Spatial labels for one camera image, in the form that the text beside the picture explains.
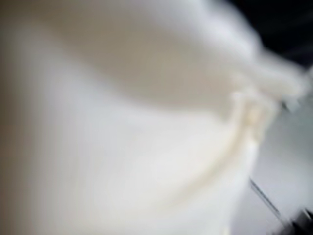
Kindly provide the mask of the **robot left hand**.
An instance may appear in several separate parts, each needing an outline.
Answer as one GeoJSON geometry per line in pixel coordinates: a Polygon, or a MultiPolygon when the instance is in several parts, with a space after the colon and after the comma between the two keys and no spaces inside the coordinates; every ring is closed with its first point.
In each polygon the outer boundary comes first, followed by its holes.
{"type": "Polygon", "coordinates": [[[272,52],[305,69],[313,66],[311,0],[231,0],[272,52]]]}

